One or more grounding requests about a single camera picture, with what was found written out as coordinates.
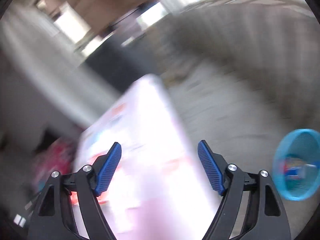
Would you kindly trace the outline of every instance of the toy in basket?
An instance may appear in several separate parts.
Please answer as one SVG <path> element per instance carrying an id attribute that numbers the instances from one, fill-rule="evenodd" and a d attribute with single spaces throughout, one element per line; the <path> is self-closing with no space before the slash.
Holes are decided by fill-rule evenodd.
<path id="1" fill-rule="evenodd" d="M 320 133 L 298 129 L 280 142 L 273 161 L 273 180 L 289 200 L 304 200 L 320 185 Z"/>

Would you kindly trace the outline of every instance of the metal screw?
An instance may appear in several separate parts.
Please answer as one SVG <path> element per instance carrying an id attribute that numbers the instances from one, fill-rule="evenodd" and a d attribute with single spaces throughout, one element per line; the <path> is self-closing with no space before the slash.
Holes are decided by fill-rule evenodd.
<path id="1" fill-rule="evenodd" d="M 231 171 L 236 171 L 237 170 L 237 166 L 235 166 L 234 164 L 229 164 L 228 169 Z"/>
<path id="2" fill-rule="evenodd" d="M 83 171 L 88 172 L 91 171 L 91 165 L 86 165 L 82 168 Z"/>
<path id="3" fill-rule="evenodd" d="M 260 171 L 262 177 L 268 177 L 269 173 L 267 171 Z"/>
<path id="4" fill-rule="evenodd" d="M 51 177 L 56 178 L 59 176 L 59 172 L 58 171 L 54 171 L 53 173 L 51 173 Z"/>

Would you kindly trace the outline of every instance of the wall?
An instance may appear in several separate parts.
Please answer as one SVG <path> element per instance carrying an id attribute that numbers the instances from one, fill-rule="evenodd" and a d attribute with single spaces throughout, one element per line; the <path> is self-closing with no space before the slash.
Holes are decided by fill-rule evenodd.
<path id="1" fill-rule="evenodd" d="M 48 15 L 55 15 L 67 2 L 92 28 L 95 34 L 124 14 L 149 0 L 44 0 Z"/>
<path id="2" fill-rule="evenodd" d="M 0 21 L 0 44 L 15 70 L 81 127 L 92 125 L 119 97 L 36 8 L 11 4 Z"/>
<path id="3" fill-rule="evenodd" d="M 22 78 L 3 54 L 0 58 L 0 123 L 10 140 L 30 152 L 47 127 L 76 140 L 80 129 Z"/>

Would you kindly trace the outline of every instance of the blue gripper pad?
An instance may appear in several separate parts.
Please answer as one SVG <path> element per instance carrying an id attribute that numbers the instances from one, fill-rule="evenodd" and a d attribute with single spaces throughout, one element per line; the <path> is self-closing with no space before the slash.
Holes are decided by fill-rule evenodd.
<path id="1" fill-rule="evenodd" d="M 212 189 L 217 191 L 219 195 L 223 195 L 226 189 L 223 186 L 222 173 L 213 160 L 207 146 L 202 141 L 198 143 L 198 155 Z"/>
<path id="2" fill-rule="evenodd" d="M 102 192 L 107 191 L 120 159 L 121 145 L 116 143 L 112 149 L 112 152 L 109 153 L 108 159 L 97 174 L 97 186 L 94 189 L 97 196 L 100 196 Z"/>

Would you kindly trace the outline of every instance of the blue basket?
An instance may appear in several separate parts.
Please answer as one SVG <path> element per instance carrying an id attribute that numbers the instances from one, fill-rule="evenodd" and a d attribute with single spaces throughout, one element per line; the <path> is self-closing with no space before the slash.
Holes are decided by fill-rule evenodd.
<path id="1" fill-rule="evenodd" d="M 288 170 L 288 162 L 305 163 L 303 177 L 295 172 L 302 166 Z M 289 200 L 304 200 L 312 196 L 320 185 L 320 133 L 312 129 L 298 129 L 280 142 L 273 161 L 273 180 L 279 193 Z"/>

